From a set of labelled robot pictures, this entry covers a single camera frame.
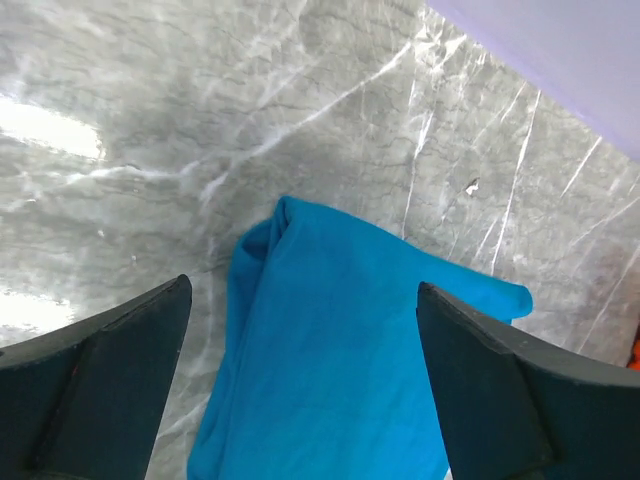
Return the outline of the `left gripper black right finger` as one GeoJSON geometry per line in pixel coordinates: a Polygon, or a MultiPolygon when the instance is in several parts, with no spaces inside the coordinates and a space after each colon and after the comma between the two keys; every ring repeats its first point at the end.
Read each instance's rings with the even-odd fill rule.
{"type": "Polygon", "coordinates": [[[455,479],[636,479],[639,374],[423,283],[417,323],[455,479]]]}

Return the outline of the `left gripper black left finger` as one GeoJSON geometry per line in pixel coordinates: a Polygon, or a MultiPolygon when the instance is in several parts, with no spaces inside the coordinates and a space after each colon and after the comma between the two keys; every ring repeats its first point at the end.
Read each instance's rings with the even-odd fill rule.
{"type": "Polygon", "coordinates": [[[180,275],[2,348],[2,478],[144,478],[191,306],[180,275]]]}

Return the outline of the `blue t shirt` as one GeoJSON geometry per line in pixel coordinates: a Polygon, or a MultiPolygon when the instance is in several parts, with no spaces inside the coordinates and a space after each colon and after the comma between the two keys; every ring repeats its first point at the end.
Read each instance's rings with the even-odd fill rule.
{"type": "Polygon", "coordinates": [[[524,286],[281,198],[233,252],[225,354],[188,477],[444,478],[415,311],[423,282],[504,323],[533,308],[524,286]]]}

